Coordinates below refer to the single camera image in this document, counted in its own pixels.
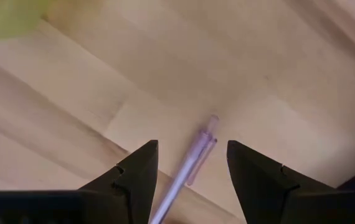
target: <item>wooden surface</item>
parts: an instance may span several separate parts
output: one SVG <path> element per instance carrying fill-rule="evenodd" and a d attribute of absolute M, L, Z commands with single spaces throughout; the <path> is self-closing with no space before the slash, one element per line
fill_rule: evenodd
<path fill-rule="evenodd" d="M 16 151 L 10 156 L 32 158 L 22 167 L 7 165 L 8 172 L 0 165 L 0 185 L 13 187 L 7 181 L 17 172 L 13 169 L 41 164 L 38 170 L 23 172 L 17 187 L 76 188 L 123 157 L 100 143 L 106 141 L 102 135 L 130 152 L 159 139 L 163 188 L 212 113 L 221 120 L 219 143 L 192 191 L 185 189 L 174 205 L 169 215 L 173 220 L 244 219 L 227 169 L 229 139 L 339 185 L 355 174 L 353 4 L 56 1 L 47 22 L 34 32 L 0 41 L 0 68 L 12 80 L 0 83 L 18 83 L 11 85 L 14 91 L 20 85 L 27 89 L 10 95 L 4 92 L 9 86 L 0 86 L 5 116 L 0 117 L 0 130 L 6 130 L 0 134 L 0 148 L 10 144 Z M 31 95 L 42 103 L 18 103 Z M 57 122 L 51 123 L 32 109 L 37 107 L 43 116 L 48 108 L 63 115 L 53 115 Z M 65 130 L 53 131 L 59 129 L 57 123 L 65 123 Z M 31 134 L 31 129 L 39 130 Z M 51 141 L 60 139 L 56 133 L 68 140 Z M 10 134 L 17 136 L 10 140 Z M 82 161 L 95 165 L 87 170 Z M 35 174 L 43 167 L 51 167 L 56 179 L 44 172 L 44 179 L 37 180 Z M 54 182 L 58 179 L 63 179 L 60 186 Z"/>
<path fill-rule="evenodd" d="M 126 156 L 109 140 L 0 69 L 0 190 L 77 189 Z M 158 174 L 154 204 L 170 182 Z M 166 223 L 238 223 L 184 188 Z"/>

